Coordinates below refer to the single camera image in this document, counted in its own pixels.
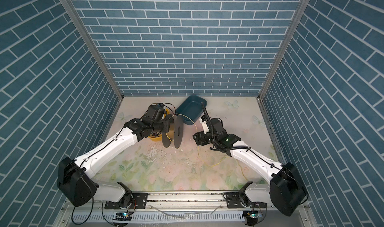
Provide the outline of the grey cable spool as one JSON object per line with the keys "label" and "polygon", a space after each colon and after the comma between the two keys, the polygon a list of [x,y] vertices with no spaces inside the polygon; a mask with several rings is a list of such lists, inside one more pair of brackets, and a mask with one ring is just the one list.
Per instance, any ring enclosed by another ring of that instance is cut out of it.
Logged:
{"label": "grey cable spool", "polygon": [[171,143],[178,149],[181,146],[184,134],[184,120],[172,114],[166,116],[165,130],[162,132],[162,143],[165,148],[168,148]]}

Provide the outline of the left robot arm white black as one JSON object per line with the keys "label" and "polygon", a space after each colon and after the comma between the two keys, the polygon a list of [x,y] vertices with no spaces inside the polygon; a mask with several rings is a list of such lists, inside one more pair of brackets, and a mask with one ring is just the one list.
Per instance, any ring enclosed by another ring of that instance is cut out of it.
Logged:
{"label": "left robot arm white black", "polygon": [[170,130],[171,115],[165,104],[153,103],[141,118],[126,122],[111,138],[74,159],[64,158],[58,166],[57,186],[74,207],[89,201],[109,201],[121,209],[132,204],[132,191],[122,182],[94,182],[93,177],[109,161],[144,138]]}

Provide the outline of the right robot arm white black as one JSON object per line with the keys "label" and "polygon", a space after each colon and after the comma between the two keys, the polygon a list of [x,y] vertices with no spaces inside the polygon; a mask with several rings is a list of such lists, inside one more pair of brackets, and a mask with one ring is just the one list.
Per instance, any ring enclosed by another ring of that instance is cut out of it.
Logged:
{"label": "right robot arm white black", "polygon": [[285,216],[291,216],[296,208],[309,197],[298,168],[288,162],[274,161],[249,147],[234,134],[228,134],[220,118],[199,119],[203,130],[193,135],[198,146],[212,144],[211,150],[220,151],[243,162],[269,182],[272,204]]}

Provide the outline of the yellow plastic bin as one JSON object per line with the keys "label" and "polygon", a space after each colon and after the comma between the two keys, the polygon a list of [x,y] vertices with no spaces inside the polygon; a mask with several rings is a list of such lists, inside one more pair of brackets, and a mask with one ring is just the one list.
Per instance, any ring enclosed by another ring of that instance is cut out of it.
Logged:
{"label": "yellow plastic bin", "polygon": [[162,110],[156,113],[155,119],[153,120],[153,132],[149,135],[150,140],[158,142],[162,140],[162,132],[165,130],[166,116],[168,114],[174,115],[174,111],[167,106],[163,106]]}

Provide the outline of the teal plastic bin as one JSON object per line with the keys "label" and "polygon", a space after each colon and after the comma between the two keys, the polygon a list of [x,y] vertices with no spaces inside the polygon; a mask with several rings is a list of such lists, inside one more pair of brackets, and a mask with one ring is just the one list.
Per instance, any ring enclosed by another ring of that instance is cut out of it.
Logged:
{"label": "teal plastic bin", "polygon": [[197,95],[188,96],[176,109],[176,114],[181,116],[186,125],[193,125],[202,115],[202,103],[207,106],[208,102]]}

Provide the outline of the right green circuit board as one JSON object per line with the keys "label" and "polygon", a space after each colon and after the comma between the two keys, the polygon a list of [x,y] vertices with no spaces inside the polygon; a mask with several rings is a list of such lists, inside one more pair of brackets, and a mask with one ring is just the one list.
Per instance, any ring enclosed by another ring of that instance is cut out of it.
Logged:
{"label": "right green circuit board", "polygon": [[248,219],[260,219],[263,217],[263,214],[256,211],[245,212],[245,217]]}

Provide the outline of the green circuit board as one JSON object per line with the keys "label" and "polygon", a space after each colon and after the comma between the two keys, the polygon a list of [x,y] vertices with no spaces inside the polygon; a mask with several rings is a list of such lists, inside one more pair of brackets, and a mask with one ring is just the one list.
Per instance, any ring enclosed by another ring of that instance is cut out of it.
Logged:
{"label": "green circuit board", "polygon": [[116,213],[116,216],[114,217],[113,221],[131,221],[133,217],[133,213]]}
{"label": "green circuit board", "polygon": [[248,219],[260,219],[263,217],[263,214],[256,211],[245,212],[245,217]]}

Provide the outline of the left green circuit board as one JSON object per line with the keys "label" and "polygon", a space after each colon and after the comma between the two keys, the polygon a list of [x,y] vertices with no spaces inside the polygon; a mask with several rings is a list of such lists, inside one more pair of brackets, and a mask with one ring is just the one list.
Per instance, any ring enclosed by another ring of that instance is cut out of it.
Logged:
{"label": "left green circuit board", "polygon": [[133,213],[116,213],[116,216],[114,217],[113,221],[131,221],[133,217]]}

